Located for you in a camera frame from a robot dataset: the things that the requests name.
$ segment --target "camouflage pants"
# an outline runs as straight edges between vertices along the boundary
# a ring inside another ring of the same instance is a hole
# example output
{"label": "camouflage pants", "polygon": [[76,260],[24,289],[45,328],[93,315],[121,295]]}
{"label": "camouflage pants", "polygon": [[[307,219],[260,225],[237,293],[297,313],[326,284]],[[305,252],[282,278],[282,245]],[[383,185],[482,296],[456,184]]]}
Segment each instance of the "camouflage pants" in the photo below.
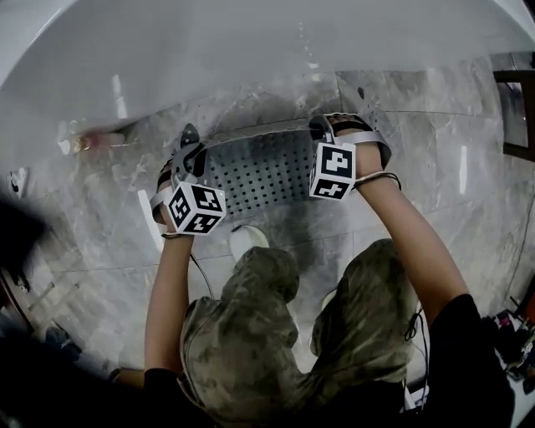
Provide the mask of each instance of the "camouflage pants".
{"label": "camouflage pants", "polygon": [[190,398],[223,426],[269,425],[313,410],[341,390],[400,382],[410,360],[404,333],[415,295],[390,239],[373,243],[345,269],[315,321],[318,360],[301,373],[298,338],[286,304],[298,291],[292,257],[255,247],[238,262],[221,300],[188,308],[181,357]]}

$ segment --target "black sleeve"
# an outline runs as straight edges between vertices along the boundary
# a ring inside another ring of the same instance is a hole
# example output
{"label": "black sleeve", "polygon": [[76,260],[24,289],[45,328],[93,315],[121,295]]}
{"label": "black sleeve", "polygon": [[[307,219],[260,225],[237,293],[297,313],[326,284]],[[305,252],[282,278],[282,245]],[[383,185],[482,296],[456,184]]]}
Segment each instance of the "black sleeve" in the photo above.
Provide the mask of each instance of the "black sleeve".
{"label": "black sleeve", "polygon": [[193,405],[178,385],[175,373],[165,369],[145,372],[144,393],[149,405],[148,415],[154,426],[192,425],[211,427],[213,422]]}
{"label": "black sleeve", "polygon": [[514,394],[473,298],[464,294],[448,303],[430,337],[429,426],[510,426]]}

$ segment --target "perforated panel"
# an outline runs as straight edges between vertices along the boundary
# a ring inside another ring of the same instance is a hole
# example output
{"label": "perforated panel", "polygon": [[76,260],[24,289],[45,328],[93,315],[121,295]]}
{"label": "perforated panel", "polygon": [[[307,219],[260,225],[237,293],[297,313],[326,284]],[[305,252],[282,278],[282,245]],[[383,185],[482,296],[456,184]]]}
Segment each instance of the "perforated panel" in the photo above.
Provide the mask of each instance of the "perforated panel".
{"label": "perforated panel", "polygon": [[274,132],[210,147],[210,186],[226,192],[227,218],[308,199],[314,150],[307,130]]}

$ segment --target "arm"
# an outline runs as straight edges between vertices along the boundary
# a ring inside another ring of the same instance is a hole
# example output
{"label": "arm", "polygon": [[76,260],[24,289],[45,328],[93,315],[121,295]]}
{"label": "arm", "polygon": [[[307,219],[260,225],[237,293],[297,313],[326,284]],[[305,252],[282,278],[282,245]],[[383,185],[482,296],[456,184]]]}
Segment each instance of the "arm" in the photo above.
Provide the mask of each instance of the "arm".
{"label": "arm", "polygon": [[[380,154],[375,144],[357,149],[360,176],[381,171]],[[412,206],[389,178],[359,188],[392,236],[395,248],[429,325],[455,297],[468,293],[459,269],[442,240],[427,220]]]}
{"label": "arm", "polygon": [[192,245],[193,237],[166,240],[164,244],[147,314],[145,370],[182,371],[180,342],[189,303],[187,269]]}

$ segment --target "wooden frame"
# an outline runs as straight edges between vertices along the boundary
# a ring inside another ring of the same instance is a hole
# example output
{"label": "wooden frame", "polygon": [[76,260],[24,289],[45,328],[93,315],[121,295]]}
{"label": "wooden frame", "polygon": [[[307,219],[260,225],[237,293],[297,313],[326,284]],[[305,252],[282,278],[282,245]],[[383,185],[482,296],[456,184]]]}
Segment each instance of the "wooden frame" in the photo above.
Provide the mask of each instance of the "wooden frame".
{"label": "wooden frame", "polygon": [[504,141],[503,153],[535,162],[535,70],[495,71],[494,79],[498,84],[520,84],[526,110],[527,147]]}

